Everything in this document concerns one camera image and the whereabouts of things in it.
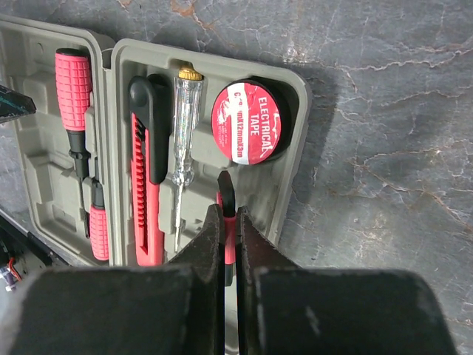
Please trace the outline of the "short red handled screwdriver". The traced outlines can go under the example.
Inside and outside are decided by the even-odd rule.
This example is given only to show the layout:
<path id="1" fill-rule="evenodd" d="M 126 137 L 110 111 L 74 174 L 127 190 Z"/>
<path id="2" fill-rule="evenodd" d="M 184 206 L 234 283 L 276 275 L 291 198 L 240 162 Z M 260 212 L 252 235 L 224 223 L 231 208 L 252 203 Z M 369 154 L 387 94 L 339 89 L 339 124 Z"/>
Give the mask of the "short red handled screwdriver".
<path id="1" fill-rule="evenodd" d="M 55 82 L 62 124 L 69 140 L 69 156 L 74 160 L 79 183 L 81 218 L 89 238 L 89 215 L 84 206 L 83 181 L 89 176 L 90 153 L 86 149 L 85 114 L 90 107 L 91 68 L 85 52 L 59 48 L 55 52 Z"/>

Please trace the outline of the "hex key set red holder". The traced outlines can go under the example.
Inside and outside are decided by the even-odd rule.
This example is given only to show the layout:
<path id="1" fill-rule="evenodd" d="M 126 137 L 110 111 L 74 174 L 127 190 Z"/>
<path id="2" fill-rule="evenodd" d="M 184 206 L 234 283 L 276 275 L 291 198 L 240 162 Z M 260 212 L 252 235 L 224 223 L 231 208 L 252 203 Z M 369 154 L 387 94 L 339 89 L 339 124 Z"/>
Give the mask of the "hex key set red holder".
<path id="1" fill-rule="evenodd" d="M 225 224 L 225 287 L 231 286 L 236 262 L 236 199 L 234 185 L 227 170 L 220 172 L 218 178 L 219 191 L 217 204 L 222 209 Z"/>

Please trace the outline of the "long red handled screwdriver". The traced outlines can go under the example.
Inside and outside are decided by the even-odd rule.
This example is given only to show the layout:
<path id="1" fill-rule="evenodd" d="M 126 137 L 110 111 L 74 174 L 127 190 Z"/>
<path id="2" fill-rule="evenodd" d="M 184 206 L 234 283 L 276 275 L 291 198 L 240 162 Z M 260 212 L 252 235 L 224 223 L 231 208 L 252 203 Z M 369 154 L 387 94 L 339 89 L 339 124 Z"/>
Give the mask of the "long red handled screwdriver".
<path id="1" fill-rule="evenodd" d="M 92 179 L 92 203 L 89 210 L 89 239 L 93 256 L 100 261 L 109 259 L 109 238 L 103 186 L 97 177 Z"/>

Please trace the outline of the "grey plastic tool case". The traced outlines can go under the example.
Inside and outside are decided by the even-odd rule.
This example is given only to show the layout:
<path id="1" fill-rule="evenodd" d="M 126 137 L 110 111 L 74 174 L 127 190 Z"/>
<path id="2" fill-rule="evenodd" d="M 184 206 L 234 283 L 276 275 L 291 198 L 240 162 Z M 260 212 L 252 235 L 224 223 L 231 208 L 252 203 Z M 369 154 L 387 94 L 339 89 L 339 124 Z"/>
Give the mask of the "grey plastic tool case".
<path id="1" fill-rule="evenodd" d="M 310 110 L 293 71 L 1 17 L 1 111 L 30 214 L 83 267 L 19 283 L 3 354 L 314 354 L 309 273 L 280 253 Z"/>

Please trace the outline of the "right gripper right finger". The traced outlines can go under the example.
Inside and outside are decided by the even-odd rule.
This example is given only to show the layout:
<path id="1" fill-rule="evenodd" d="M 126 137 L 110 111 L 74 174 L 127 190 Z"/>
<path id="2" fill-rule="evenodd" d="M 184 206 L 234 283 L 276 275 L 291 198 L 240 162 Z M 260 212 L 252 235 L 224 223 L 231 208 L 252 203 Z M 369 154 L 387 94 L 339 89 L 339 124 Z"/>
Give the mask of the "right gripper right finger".
<path id="1" fill-rule="evenodd" d="M 302 268 L 237 213 L 241 354 L 454 354 L 439 302 L 399 269 Z"/>

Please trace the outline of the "red black utility knife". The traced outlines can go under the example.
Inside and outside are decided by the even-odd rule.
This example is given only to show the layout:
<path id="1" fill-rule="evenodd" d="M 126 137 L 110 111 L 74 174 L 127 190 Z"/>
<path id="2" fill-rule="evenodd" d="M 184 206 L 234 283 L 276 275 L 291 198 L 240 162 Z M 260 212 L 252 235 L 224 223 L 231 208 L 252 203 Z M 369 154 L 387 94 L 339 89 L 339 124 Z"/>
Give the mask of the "red black utility knife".
<path id="1" fill-rule="evenodd" d="M 163 262 L 160 184 L 166 179 L 171 133 L 171 86 L 163 75 L 134 76 L 128 88 L 132 129 L 132 202 L 139 266 Z"/>

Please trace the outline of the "clear voltage tester screwdriver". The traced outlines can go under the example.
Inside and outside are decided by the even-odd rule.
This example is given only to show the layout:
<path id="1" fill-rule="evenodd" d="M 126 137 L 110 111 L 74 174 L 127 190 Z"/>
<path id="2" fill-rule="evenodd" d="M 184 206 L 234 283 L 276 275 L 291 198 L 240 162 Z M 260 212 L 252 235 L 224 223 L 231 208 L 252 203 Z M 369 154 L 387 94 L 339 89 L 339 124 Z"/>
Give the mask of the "clear voltage tester screwdriver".
<path id="1" fill-rule="evenodd" d="M 180 67 L 174 78 L 174 251 L 180 250 L 180 237 L 185 223 L 181 217 L 183 191 L 194 179 L 191 148 L 192 135 L 200 119 L 200 101 L 203 91 L 203 75 L 191 64 Z"/>

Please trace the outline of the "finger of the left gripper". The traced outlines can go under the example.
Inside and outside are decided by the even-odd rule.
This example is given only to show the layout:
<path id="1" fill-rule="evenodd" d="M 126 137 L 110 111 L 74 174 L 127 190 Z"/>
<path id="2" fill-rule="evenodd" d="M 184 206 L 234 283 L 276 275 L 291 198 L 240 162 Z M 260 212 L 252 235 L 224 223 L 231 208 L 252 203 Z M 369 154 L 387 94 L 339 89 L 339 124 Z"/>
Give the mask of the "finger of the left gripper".
<path id="1" fill-rule="evenodd" d="M 3 85 L 0 86 L 0 123 L 36 113 L 33 99 Z"/>

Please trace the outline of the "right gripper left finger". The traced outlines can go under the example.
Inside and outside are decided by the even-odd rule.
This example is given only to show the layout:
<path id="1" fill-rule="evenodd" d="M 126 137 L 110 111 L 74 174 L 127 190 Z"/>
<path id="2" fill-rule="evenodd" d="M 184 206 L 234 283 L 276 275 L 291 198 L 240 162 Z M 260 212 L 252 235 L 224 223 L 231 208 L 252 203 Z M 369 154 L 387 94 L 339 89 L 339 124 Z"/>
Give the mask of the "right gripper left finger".
<path id="1" fill-rule="evenodd" d="M 1 319 L 3 354 L 222 354 L 224 221 L 157 267 L 50 268 L 21 282 Z"/>

